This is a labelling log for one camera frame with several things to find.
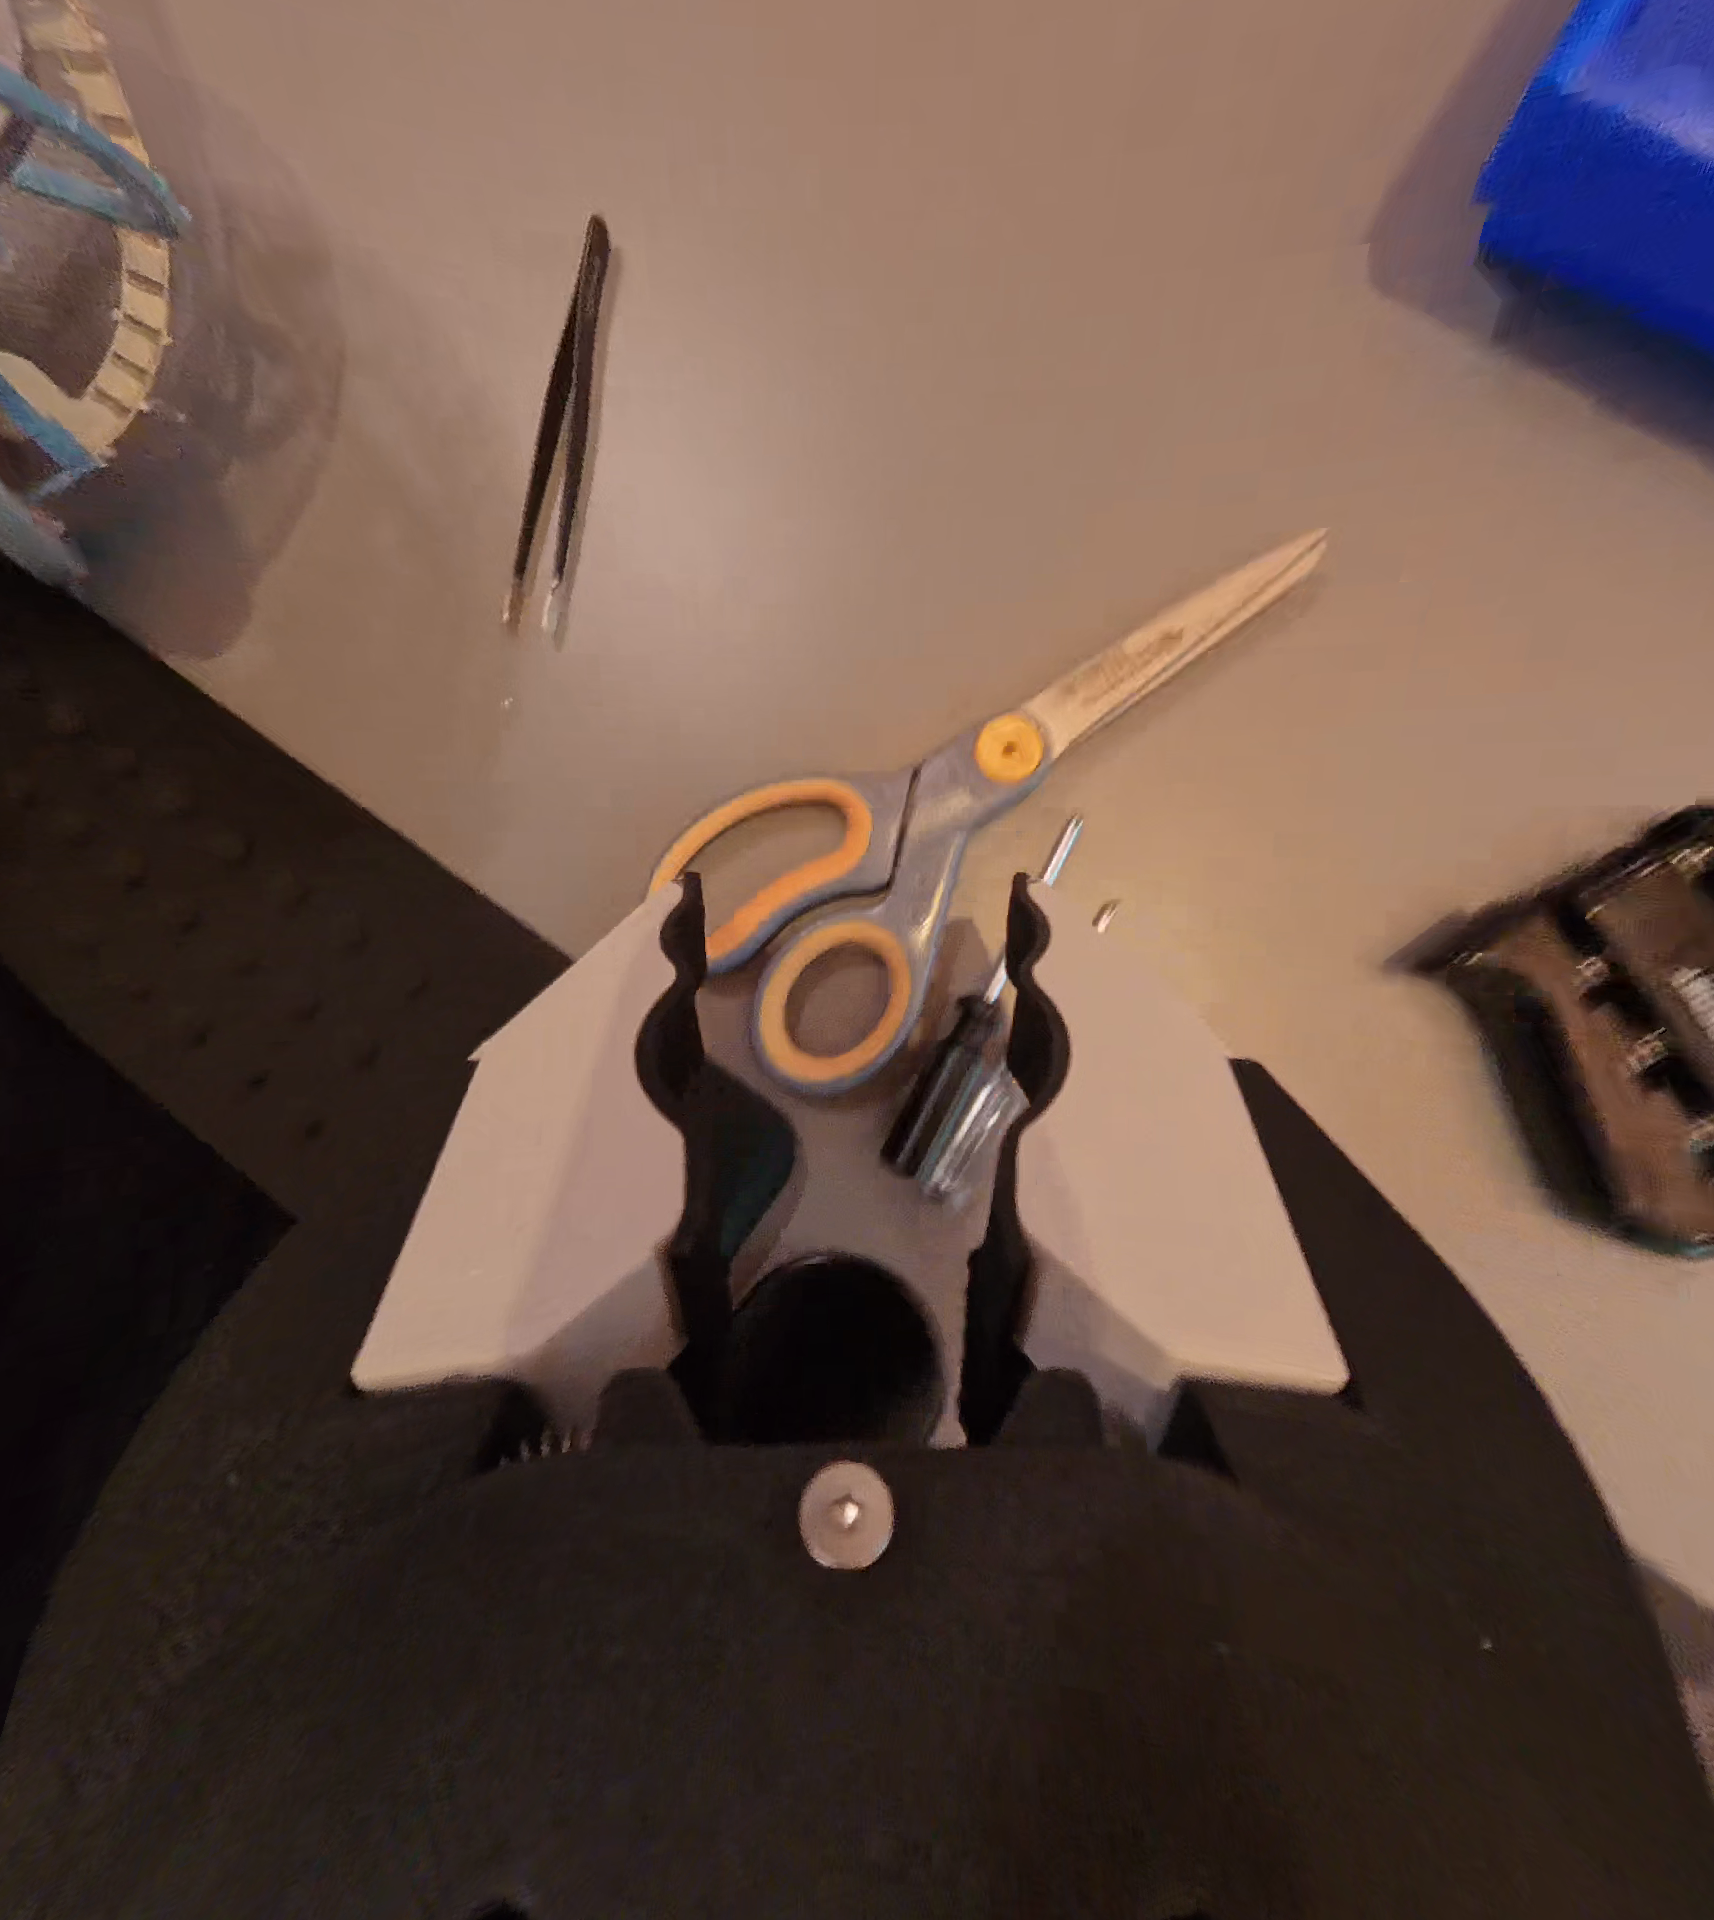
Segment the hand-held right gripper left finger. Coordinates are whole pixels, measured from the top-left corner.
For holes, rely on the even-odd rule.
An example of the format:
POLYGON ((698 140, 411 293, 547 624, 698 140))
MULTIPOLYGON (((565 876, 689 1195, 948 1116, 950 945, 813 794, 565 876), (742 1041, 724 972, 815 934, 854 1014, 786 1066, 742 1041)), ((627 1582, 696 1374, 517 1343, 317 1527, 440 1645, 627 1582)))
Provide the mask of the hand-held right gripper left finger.
POLYGON ((707 1047, 698 876, 655 888, 471 1057, 354 1386, 509 1381, 593 1411, 631 1370, 702 1402, 732 1275, 798 1164, 792 1122, 707 1047))

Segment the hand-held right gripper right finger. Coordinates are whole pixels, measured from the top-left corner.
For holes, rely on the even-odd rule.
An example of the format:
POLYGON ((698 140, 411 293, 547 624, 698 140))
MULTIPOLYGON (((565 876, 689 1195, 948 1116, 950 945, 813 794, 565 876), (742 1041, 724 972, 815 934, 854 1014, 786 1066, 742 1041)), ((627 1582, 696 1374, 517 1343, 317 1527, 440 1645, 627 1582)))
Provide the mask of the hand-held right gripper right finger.
POLYGON ((968 1192, 962 1406, 1080 1374, 1104 1411, 1194 1381, 1336 1395, 1351 1361, 1229 1054, 1127 962, 1006 955, 1013 1110, 968 1192))

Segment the small black screwdriver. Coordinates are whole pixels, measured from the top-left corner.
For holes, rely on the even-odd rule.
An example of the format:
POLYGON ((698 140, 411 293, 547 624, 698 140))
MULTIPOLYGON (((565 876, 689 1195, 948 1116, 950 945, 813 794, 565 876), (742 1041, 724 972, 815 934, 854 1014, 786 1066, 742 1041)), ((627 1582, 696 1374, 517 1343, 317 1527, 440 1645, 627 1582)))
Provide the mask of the small black screwdriver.
POLYGON ((955 1004, 887 1130, 880 1159, 928 1201, 957 1204, 986 1147, 1027 1107, 1009 1064, 1010 952, 955 1004))

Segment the orange grey scissors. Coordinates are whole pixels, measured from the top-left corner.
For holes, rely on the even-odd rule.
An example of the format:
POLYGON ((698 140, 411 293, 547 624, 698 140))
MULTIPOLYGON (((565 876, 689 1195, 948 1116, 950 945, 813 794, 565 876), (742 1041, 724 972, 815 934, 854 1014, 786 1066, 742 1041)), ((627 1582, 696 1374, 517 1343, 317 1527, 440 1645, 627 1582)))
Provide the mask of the orange grey scissors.
POLYGON ((798 1096, 840 1096, 878 1078, 924 1009, 975 836, 1027 802, 1078 743, 1300 588, 1328 541, 1328 529, 1283 541, 908 768, 764 782, 687 826, 658 857, 652 888, 680 879, 751 820, 792 807, 843 820, 835 848, 767 882, 705 934, 712 973, 764 959, 748 1027, 761 1067, 798 1096), (816 1052, 797 1037, 791 1004, 805 975, 839 952, 878 963, 884 1006, 863 1037, 816 1052))

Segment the black pointed tweezers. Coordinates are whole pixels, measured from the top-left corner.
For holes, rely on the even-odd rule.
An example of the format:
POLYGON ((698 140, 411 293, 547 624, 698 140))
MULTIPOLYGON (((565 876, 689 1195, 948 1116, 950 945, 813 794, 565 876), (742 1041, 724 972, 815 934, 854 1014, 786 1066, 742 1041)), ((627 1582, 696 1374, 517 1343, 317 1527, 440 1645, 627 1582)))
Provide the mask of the black pointed tweezers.
POLYGON ((612 255, 608 222, 602 212, 593 212, 537 422, 502 609, 511 634, 526 622, 541 536, 549 531, 551 569, 544 575, 541 625, 553 638, 562 636, 595 438, 598 341, 612 255))

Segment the clear maze ball toy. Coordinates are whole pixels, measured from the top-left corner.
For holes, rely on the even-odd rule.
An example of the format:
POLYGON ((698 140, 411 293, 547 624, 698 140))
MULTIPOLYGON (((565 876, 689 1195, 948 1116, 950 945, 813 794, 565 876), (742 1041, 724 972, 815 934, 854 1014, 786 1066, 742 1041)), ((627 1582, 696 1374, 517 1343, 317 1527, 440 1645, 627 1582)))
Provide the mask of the clear maze ball toy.
POLYGON ((193 216, 102 4, 0 1, 0 562, 84 581, 184 351, 193 216))

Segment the black perforated wrist rest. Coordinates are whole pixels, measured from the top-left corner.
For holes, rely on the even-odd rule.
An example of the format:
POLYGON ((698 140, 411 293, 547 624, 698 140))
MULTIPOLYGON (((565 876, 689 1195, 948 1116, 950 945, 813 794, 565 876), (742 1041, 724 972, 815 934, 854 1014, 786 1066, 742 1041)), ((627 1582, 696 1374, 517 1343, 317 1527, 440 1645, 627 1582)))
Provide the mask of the black perforated wrist rest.
POLYGON ((45 1437, 270 1252, 346 1399, 472 1054, 566 957, 62 593, 0 569, 0 1422, 45 1437))

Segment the blue storage bin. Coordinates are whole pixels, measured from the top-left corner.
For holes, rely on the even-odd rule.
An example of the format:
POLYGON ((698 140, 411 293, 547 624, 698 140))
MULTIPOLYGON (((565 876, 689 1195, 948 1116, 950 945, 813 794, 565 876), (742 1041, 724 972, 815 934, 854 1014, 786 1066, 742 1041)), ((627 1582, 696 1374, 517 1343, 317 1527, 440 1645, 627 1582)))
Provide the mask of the blue storage bin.
POLYGON ((1714 361, 1714 1, 1583 1, 1474 188, 1482 253, 1714 361))

